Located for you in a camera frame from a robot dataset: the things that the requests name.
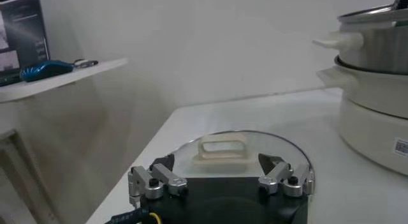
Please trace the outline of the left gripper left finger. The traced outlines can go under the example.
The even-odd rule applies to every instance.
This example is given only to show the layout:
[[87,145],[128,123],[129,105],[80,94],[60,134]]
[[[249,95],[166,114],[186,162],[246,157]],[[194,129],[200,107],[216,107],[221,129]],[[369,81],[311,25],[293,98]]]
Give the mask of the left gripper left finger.
[[131,167],[127,173],[129,203],[138,207],[142,197],[158,200],[166,190],[169,195],[184,197],[189,192],[187,179],[173,173],[175,155],[156,158],[148,168]]

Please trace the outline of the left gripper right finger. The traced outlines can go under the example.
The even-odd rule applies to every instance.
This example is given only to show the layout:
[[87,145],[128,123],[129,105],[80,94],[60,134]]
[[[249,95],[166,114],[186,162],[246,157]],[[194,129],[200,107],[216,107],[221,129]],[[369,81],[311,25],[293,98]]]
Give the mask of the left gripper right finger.
[[258,154],[258,161],[264,172],[264,175],[258,178],[258,186],[268,196],[280,190],[285,196],[292,198],[315,193],[316,178],[310,164],[299,164],[293,168],[281,157],[266,154]]

